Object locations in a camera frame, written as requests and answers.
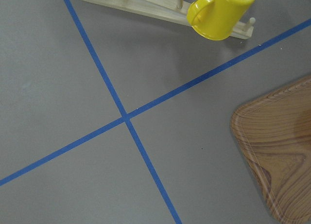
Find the brown wooden tray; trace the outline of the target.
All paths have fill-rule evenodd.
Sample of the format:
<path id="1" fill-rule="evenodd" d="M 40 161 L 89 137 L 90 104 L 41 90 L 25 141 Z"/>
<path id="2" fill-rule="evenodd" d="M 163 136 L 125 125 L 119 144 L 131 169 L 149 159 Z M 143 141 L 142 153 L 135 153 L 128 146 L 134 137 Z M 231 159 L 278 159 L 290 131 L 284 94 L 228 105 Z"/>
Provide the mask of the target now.
<path id="1" fill-rule="evenodd" d="M 237 108 L 231 130 L 272 216 L 311 219 L 311 78 L 305 76 Z"/>

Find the wooden peg drying rack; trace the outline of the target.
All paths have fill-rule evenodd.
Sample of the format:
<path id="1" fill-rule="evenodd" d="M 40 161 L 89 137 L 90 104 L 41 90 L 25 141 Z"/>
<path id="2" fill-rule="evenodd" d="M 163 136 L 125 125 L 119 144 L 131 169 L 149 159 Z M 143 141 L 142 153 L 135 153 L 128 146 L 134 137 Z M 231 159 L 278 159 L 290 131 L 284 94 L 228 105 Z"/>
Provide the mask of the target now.
<path id="1" fill-rule="evenodd" d="M 110 7 L 126 12 L 190 26 L 187 12 L 191 3 L 184 0 L 82 0 L 88 3 Z M 246 23 L 238 21 L 231 37 L 249 39 L 253 33 L 255 18 Z"/>

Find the yellow mug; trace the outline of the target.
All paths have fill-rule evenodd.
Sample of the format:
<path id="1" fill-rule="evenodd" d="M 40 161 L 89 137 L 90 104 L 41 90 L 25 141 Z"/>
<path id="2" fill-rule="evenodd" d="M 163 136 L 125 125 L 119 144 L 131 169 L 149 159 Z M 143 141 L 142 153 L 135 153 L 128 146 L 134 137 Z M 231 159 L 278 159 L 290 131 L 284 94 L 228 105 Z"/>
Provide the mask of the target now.
<path id="1" fill-rule="evenodd" d="M 187 21 L 201 36 L 224 40 L 233 32 L 255 0 L 196 0 L 188 8 Z"/>

